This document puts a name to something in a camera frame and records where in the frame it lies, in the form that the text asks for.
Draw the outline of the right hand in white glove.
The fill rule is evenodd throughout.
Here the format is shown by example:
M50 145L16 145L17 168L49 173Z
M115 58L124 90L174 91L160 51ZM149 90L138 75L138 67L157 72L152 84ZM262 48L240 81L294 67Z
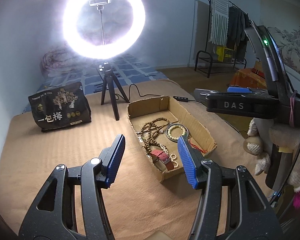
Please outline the right hand in white glove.
M300 128L253 118L243 148L256 156L255 175L265 173L268 188L287 183L300 192Z

